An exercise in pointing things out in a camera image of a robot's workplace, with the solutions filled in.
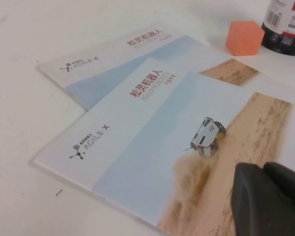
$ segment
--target booklet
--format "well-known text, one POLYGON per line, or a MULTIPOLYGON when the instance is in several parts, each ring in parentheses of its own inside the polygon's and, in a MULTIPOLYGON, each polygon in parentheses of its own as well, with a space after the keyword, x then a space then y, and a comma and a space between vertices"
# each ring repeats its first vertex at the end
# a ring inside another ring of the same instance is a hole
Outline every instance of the booklet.
POLYGON ((230 59, 188 35, 157 23, 41 63, 38 69, 90 109, 149 57, 194 72, 211 69, 230 59))
POLYGON ((34 162, 171 235, 234 235, 236 163, 294 152, 291 103, 148 58, 34 162))

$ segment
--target sandy terrain image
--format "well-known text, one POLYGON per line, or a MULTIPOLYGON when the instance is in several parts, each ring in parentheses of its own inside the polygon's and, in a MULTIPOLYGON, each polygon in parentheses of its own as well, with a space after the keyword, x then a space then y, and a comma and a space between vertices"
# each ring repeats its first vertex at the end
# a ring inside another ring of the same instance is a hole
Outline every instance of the sandy terrain image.
POLYGON ((173 167, 175 193, 158 223, 174 236, 233 236, 235 165, 276 161, 291 104, 254 93, 211 157, 189 150, 173 167))

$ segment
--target orange cube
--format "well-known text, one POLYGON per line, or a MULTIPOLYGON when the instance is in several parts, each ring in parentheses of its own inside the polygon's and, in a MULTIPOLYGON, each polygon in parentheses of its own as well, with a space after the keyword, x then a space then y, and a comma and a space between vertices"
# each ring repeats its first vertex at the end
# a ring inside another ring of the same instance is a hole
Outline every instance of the orange cube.
POLYGON ((254 21, 233 21, 225 45, 233 56, 256 55, 264 34, 264 30, 254 21))

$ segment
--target white surface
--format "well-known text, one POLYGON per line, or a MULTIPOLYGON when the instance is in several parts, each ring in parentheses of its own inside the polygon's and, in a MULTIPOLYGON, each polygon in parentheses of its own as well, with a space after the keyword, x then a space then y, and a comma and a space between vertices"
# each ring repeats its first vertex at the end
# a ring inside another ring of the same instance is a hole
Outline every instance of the white surface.
MULTIPOLYGON (((160 235, 29 165, 85 112, 36 71, 37 61, 157 20, 228 54, 230 22, 261 24, 267 5, 268 0, 0 0, 0 236, 160 235)), ((237 59, 295 89, 295 57, 261 48, 255 57, 237 59)))

